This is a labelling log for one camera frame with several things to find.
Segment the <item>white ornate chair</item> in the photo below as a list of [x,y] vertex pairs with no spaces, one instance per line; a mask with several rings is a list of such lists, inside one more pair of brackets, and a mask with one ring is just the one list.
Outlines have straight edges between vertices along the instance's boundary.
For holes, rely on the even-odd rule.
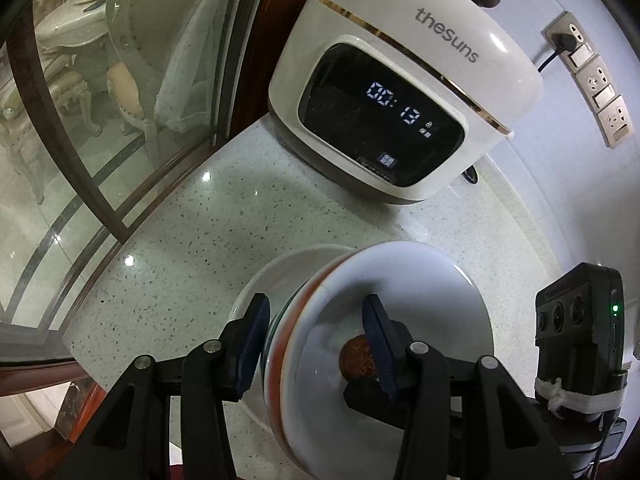
[[107,90],[128,125],[142,130],[157,168],[158,132],[188,133],[210,123],[213,20],[220,0],[106,0],[105,21],[117,62]]

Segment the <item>white bowl orange pattern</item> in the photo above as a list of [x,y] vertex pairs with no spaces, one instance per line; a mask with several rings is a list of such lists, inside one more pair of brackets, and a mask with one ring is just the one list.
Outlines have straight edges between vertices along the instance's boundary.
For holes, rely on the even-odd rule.
[[401,400],[402,358],[420,342],[475,362],[494,351],[480,291],[441,250],[395,240],[350,252],[317,271],[283,307],[262,359],[262,388],[274,436],[315,479],[393,477],[401,429],[350,408]]

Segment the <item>white rice cooker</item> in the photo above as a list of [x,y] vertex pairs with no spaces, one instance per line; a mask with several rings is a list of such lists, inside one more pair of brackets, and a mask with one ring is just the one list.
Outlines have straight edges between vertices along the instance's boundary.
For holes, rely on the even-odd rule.
[[422,202],[537,104],[499,0],[304,0],[268,88],[286,143],[391,204]]

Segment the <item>white bowl blue rim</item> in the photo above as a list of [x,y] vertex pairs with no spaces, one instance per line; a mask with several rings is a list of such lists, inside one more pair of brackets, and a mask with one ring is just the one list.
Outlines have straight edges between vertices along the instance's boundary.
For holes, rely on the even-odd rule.
[[[306,248],[291,250],[274,258],[263,266],[245,285],[236,297],[228,320],[242,318],[250,300],[261,292],[269,299],[270,323],[288,304],[296,292],[314,274],[331,261],[349,255],[355,248],[335,244],[315,244]],[[262,390],[262,363],[258,363],[252,385],[243,394],[240,405],[256,424],[272,434]]]

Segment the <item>wall socket panel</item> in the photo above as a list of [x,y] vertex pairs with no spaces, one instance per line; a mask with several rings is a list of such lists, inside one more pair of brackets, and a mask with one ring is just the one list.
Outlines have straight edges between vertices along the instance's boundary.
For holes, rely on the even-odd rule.
[[544,38],[553,48],[553,54],[538,70],[541,72],[559,58],[596,118],[605,145],[617,148],[634,133],[634,124],[611,71],[586,30],[573,13],[564,11],[544,29]]

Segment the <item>wooden framed glass door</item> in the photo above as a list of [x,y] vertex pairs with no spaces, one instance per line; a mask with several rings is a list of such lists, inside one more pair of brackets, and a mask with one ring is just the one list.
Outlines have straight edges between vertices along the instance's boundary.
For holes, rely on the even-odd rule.
[[1,363],[70,359],[63,334],[111,244],[178,175],[266,109],[296,0],[220,0],[210,123],[144,133],[107,90],[106,0],[1,0]]

